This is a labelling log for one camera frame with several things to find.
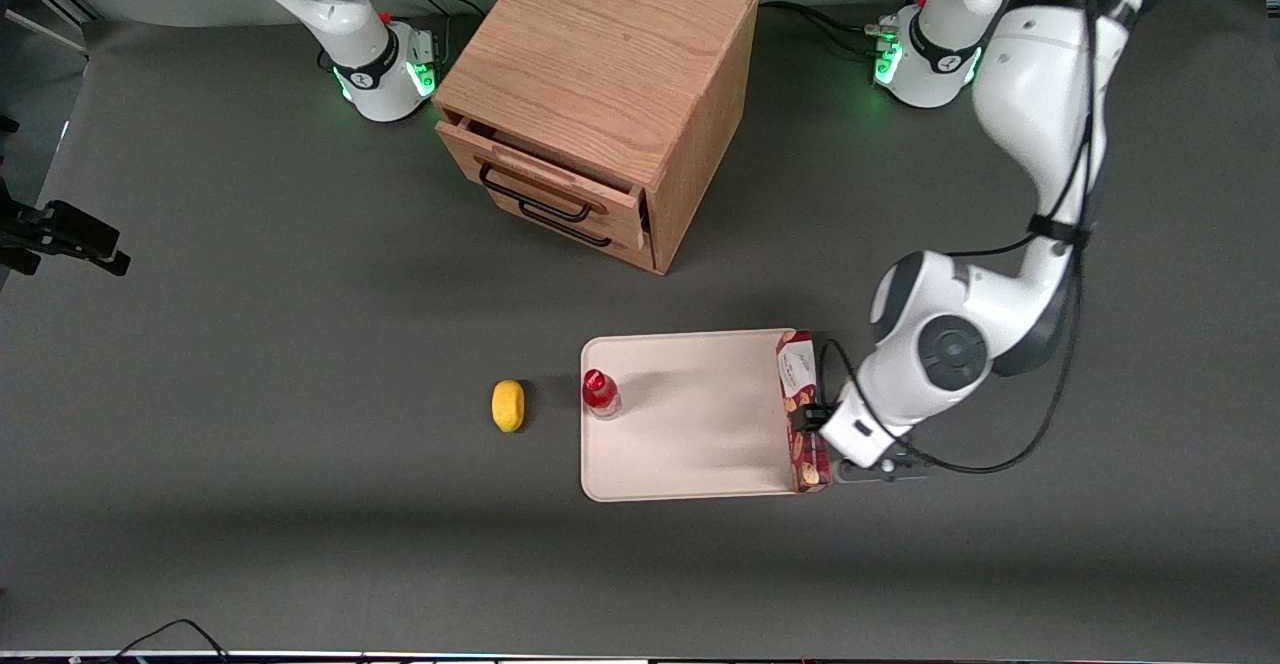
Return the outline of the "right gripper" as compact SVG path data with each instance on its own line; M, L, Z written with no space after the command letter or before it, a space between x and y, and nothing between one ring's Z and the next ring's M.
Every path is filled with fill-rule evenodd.
M18 202L1 178L1 264L12 273L38 271L41 244L46 255L87 260L116 278L125 276L131 258L119 249L120 232L72 203L50 202L45 209Z

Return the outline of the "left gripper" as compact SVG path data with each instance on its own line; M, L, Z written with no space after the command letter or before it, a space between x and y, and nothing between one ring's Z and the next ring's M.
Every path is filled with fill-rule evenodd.
M863 470L877 468L897 439L914 426L914 418L882 421L859 394L842 394L835 409L824 404L803 408L803 431L818 431L842 459Z

